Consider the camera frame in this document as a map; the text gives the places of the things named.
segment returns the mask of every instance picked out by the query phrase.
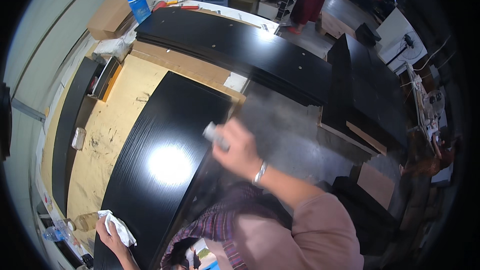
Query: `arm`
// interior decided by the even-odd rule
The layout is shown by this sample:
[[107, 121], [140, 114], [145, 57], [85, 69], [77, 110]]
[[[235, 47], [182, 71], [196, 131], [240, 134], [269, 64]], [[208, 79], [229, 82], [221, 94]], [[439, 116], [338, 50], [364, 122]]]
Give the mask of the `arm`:
[[442, 159], [442, 154], [440, 153], [440, 149], [438, 149], [437, 142], [435, 141], [435, 138], [432, 139], [433, 143], [433, 148], [435, 149], [435, 154], [437, 155], [437, 158]]
[[[216, 143], [213, 144], [213, 157], [225, 169], [252, 181], [262, 166], [255, 145], [255, 137], [236, 118], [230, 119], [224, 126], [217, 125], [217, 131], [229, 143], [225, 152]], [[301, 179], [291, 177], [273, 166], [268, 165], [260, 179], [260, 185], [295, 209], [299, 203], [325, 192]]]
[[113, 222], [111, 221], [108, 223], [108, 226], [112, 235], [109, 235], [105, 227], [105, 218], [106, 216], [103, 216], [96, 222], [96, 231], [100, 237], [100, 240], [111, 251], [113, 251], [124, 270], [140, 270], [140, 268], [137, 266], [137, 264], [135, 264], [134, 260], [132, 259], [128, 247], [122, 243], [115, 224], [113, 224]]

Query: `blue water bottle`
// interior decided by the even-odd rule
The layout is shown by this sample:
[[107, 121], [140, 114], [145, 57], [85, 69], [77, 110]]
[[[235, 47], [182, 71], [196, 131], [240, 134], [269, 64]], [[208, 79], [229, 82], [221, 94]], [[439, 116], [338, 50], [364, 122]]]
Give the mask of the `blue water bottle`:
[[148, 8], [147, 0], [128, 0], [128, 4], [138, 24], [152, 14]]

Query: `red tool handle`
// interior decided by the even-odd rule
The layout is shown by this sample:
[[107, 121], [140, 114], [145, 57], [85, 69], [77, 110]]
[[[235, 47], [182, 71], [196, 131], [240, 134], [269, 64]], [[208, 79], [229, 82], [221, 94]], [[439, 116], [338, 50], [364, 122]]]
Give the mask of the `red tool handle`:
[[180, 9], [199, 9], [198, 5], [184, 5]]

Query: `plastic bottle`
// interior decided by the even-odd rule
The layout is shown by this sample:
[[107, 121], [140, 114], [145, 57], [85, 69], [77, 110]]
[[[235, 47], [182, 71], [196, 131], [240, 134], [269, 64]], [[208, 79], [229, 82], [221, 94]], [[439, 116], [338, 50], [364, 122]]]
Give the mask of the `plastic bottle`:
[[128, 4], [138, 24], [142, 23], [152, 14], [148, 7], [147, 0], [128, 0]]
[[97, 224], [97, 220], [99, 219], [99, 214], [97, 212], [82, 214], [72, 219], [66, 219], [68, 228], [71, 231], [79, 230], [81, 232], [87, 232], [90, 230], [95, 229], [95, 225]]
[[65, 240], [63, 234], [53, 226], [49, 226], [45, 229], [45, 232], [42, 234], [45, 240], [53, 241], [53, 242], [60, 242]]

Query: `stack of black panels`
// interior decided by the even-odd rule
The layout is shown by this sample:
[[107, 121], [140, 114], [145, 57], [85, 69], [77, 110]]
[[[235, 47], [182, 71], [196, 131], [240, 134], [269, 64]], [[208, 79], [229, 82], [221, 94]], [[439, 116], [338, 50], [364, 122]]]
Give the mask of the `stack of black panels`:
[[[140, 269], [152, 269], [212, 143], [202, 133], [223, 123], [228, 95], [168, 72], [144, 106], [121, 149], [102, 202], [137, 240], [130, 247]], [[122, 269], [97, 234], [94, 268]]]
[[216, 15], [160, 8], [135, 30], [141, 42], [220, 66], [302, 105], [327, 103], [332, 66], [259, 28]]
[[333, 77], [328, 107], [323, 109], [326, 118], [342, 125], [348, 121], [386, 147], [406, 148], [399, 78], [375, 50], [343, 34], [328, 51], [328, 62]]

